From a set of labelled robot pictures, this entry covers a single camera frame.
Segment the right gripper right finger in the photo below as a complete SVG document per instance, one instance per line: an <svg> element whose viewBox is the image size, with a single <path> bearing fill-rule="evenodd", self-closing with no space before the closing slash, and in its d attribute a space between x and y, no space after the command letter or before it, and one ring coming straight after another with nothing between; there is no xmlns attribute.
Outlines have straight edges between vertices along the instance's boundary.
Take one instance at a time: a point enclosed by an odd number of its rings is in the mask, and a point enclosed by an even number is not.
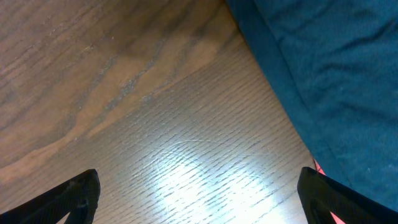
<svg viewBox="0 0 398 224"><path fill-rule="evenodd" d="M302 168L297 192L309 223L335 223L333 215L344 223L397 223L396 211L310 167Z"/></svg>

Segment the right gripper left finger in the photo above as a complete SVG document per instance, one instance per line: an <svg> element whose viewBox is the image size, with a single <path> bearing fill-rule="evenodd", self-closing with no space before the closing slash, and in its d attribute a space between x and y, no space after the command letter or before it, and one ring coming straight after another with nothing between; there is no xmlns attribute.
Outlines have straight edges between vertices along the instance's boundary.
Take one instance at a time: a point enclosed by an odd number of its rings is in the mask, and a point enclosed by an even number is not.
<svg viewBox="0 0 398 224"><path fill-rule="evenodd" d="M22 205L1 214L1 223L92 224L101 193L98 173L88 169Z"/></svg>

